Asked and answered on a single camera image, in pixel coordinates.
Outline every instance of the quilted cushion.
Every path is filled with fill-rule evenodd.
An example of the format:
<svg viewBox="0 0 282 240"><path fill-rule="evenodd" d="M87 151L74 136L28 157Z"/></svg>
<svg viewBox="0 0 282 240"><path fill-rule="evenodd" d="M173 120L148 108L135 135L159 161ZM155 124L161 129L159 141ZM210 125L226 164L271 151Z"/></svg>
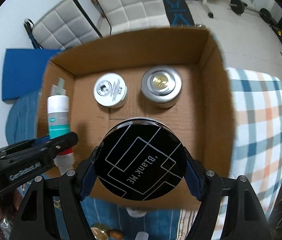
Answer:
<svg viewBox="0 0 282 240"><path fill-rule="evenodd" d="M63 0L33 27L44 49L66 49L102 37L77 0Z"/></svg>
<svg viewBox="0 0 282 240"><path fill-rule="evenodd" d="M109 24L111 34L170 26L163 0L98 0Z"/></svg>

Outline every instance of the black round container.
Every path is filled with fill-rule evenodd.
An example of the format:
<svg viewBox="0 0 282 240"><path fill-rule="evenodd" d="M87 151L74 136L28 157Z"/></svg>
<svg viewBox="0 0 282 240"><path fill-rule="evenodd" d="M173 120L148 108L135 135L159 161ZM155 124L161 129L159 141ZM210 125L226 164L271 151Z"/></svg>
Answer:
<svg viewBox="0 0 282 240"><path fill-rule="evenodd" d="M102 142L96 173L102 184L120 197L161 197L173 190L185 174L182 143L155 119L127 119L113 127Z"/></svg>

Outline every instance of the plaid blanket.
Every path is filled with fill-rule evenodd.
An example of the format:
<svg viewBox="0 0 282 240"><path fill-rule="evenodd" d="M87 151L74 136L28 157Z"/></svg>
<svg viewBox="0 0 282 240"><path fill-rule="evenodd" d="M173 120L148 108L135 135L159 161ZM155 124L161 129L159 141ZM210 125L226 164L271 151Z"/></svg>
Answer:
<svg viewBox="0 0 282 240"><path fill-rule="evenodd" d="M268 74L227 68L236 118L229 177L245 175L268 218L282 183L282 87ZM225 219L223 199L212 239L219 239Z"/></svg>

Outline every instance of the tin lid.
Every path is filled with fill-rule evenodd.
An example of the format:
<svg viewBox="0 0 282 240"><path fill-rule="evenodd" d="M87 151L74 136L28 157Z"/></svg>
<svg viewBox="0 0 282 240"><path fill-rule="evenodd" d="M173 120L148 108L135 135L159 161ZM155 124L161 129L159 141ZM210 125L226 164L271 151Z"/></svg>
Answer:
<svg viewBox="0 0 282 240"><path fill-rule="evenodd" d="M142 93L157 103L166 103L176 98L182 87L180 74L169 66L156 66L142 77Z"/></svg>
<svg viewBox="0 0 282 240"><path fill-rule="evenodd" d="M125 120L104 137L95 171L101 183L125 199L142 201L173 190L186 171L180 140L154 119Z"/></svg>
<svg viewBox="0 0 282 240"><path fill-rule="evenodd" d="M127 87L123 78L116 73L107 73L101 76L93 88L94 98L100 105L115 106L124 100Z"/></svg>
<svg viewBox="0 0 282 240"><path fill-rule="evenodd" d="M176 87L176 81L169 72L158 70L148 78L148 86L155 95L164 96L171 93Z"/></svg>

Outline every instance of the black mat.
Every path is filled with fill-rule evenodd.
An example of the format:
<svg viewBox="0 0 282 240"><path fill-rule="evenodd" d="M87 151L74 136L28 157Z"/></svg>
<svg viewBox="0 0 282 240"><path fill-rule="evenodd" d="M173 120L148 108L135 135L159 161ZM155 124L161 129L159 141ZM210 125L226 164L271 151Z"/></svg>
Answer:
<svg viewBox="0 0 282 240"><path fill-rule="evenodd" d="M171 25L194 25L185 0L163 0L163 3Z"/></svg>

